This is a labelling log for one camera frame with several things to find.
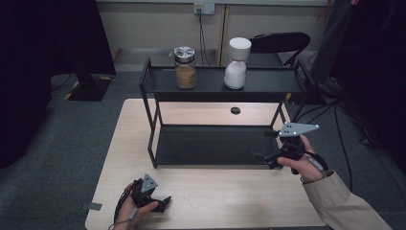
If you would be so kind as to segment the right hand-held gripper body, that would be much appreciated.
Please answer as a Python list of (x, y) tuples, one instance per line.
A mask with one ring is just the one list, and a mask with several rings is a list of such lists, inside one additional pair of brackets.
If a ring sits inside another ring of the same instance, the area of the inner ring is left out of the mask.
[(279, 157), (285, 157), (293, 160), (300, 160), (305, 154), (305, 144), (301, 136), (311, 131), (319, 129), (318, 125), (288, 123), (285, 122), (282, 129), (278, 131), (278, 137), (282, 146), (276, 155), (265, 155), (263, 160), (270, 170), (282, 168), (278, 163)]

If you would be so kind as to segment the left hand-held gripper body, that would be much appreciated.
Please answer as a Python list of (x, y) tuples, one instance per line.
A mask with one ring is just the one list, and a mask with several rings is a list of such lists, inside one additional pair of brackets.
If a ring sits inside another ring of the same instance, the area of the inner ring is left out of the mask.
[(143, 178), (134, 180), (130, 194), (135, 205), (137, 207), (145, 207), (154, 201), (160, 205), (160, 200), (151, 197), (157, 186), (157, 182), (148, 173)]

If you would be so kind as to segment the black two-tier metal rack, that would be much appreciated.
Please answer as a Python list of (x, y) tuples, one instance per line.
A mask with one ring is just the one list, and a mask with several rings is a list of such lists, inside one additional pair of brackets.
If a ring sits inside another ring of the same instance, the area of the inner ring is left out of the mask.
[[(148, 147), (152, 164), (159, 165), (259, 165), (251, 152), (276, 155), (282, 146), (280, 138), (265, 137), (274, 129), (277, 119), (284, 119), (284, 101), (304, 106), (315, 89), (315, 82), (299, 60), (293, 67), (254, 66), (247, 70), (244, 86), (231, 89), (224, 83), (224, 67), (198, 67), (203, 79), (191, 89), (181, 89), (175, 83), (175, 69), (154, 66), (146, 60), (139, 87), (143, 99), (151, 94), (155, 110), (146, 109), (151, 129), (159, 128), (157, 151)], [(160, 103), (231, 103), (277, 104), (268, 125), (166, 124)]]

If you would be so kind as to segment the white jar with white lid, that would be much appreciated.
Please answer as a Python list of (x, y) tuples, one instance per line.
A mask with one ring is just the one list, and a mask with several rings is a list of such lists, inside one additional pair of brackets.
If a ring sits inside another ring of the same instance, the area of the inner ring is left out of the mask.
[(251, 50), (251, 41), (244, 37), (234, 37), (229, 41), (230, 62), (225, 70), (224, 83), (231, 89), (240, 89), (245, 84), (246, 60)]

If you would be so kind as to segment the glass jar of brown powder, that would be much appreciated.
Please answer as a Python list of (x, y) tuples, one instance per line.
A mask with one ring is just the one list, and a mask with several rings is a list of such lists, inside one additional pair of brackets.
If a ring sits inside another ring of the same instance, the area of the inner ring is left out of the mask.
[(191, 89), (195, 85), (195, 51), (188, 46), (173, 50), (177, 85), (181, 89)]

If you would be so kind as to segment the person's left hand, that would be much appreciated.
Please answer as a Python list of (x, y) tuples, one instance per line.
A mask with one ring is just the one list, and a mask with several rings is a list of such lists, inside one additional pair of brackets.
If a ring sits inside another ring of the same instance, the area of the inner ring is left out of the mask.
[(145, 207), (139, 208), (135, 205), (131, 195), (122, 197), (121, 206), (112, 230), (135, 230), (140, 219), (148, 212), (152, 212), (157, 205), (158, 203), (154, 201)]

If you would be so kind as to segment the person's right hand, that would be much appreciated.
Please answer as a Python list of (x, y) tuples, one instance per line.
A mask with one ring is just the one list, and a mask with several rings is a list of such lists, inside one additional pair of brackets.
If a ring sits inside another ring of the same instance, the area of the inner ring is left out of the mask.
[(279, 157), (278, 163), (291, 169), (295, 169), (301, 175), (303, 183), (312, 183), (325, 178), (326, 174), (320, 171), (309, 160), (309, 153), (315, 153), (315, 150), (311, 146), (309, 140), (304, 135), (301, 136), (301, 139), (304, 143), (306, 154), (300, 160)]

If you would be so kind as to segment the black chair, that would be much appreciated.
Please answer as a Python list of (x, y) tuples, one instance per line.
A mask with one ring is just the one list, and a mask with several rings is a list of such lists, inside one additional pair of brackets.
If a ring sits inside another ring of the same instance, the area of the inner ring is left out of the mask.
[[(253, 36), (250, 41), (249, 66), (293, 67), (298, 54), (309, 45), (310, 36), (302, 32), (269, 33)], [(279, 53), (291, 53), (291, 57), (282, 62)]]

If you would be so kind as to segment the black stand base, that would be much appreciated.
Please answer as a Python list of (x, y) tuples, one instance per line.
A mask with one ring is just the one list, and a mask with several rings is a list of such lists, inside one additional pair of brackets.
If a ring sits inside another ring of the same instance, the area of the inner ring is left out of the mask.
[(78, 81), (65, 96), (68, 101), (101, 102), (111, 83), (110, 77), (76, 73)]

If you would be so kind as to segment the dark curtain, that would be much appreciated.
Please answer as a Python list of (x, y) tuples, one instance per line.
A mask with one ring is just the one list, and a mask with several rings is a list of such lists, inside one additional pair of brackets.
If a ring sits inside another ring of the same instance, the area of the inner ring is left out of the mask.
[(96, 0), (0, 0), (0, 169), (27, 151), (51, 78), (116, 73)]

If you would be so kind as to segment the white wall outlet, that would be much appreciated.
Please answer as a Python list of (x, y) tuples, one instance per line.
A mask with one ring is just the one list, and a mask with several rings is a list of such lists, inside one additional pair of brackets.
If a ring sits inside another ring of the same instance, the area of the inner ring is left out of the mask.
[(214, 15), (215, 4), (214, 3), (194, 3), (193, 12), (195, 14)]

